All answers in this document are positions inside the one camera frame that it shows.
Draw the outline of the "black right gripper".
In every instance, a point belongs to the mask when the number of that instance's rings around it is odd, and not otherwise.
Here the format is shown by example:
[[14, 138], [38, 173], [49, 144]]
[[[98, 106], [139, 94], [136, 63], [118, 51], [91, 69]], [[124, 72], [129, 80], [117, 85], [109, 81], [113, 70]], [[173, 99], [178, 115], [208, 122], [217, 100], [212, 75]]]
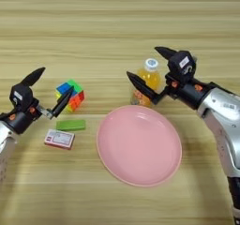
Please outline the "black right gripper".
[[[155, 50], [166, 60], [169, 60], [176, 54], [175, 50], [167, 47], [156, 47]], [[167, 74], [165, 76], [166, 87], [158, 94], [138, 75], [128, 71], [127, 76], [134, 87], [148, 97], [155, 105], [168, 95], [173, 99], [181, 100], [193, 110], [197, 110], [207, 94], [216, 87], [213, 82], [204, 83], [194, 78], [188, 82], [180, 82], [170, 74]]]

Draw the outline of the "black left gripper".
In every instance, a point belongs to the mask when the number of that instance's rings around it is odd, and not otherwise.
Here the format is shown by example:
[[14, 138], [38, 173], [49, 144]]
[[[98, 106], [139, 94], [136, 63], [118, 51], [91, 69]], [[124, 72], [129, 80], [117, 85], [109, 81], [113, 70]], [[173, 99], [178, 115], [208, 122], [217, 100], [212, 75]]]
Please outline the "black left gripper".
[[[21, 84], [25, 86], [34, 85], [41, 77], [44, 70], [45, 67], [34, 70], [21, 81]], [[15, 107], [10, 112], [0, 113], [0, 121], [3, 121], [16, 134], [23, 134], [34, 121], [39, 119], [39, 113], [49, 119], [57, 117], [68, 105], [72, 92], [72, 89], [68, 89], [66, 93], [57, 100], [52, 110], [45, 109], [40, 105], [38, 105], [37, 108], [30, 106], [25, 111], [20, 107]]]

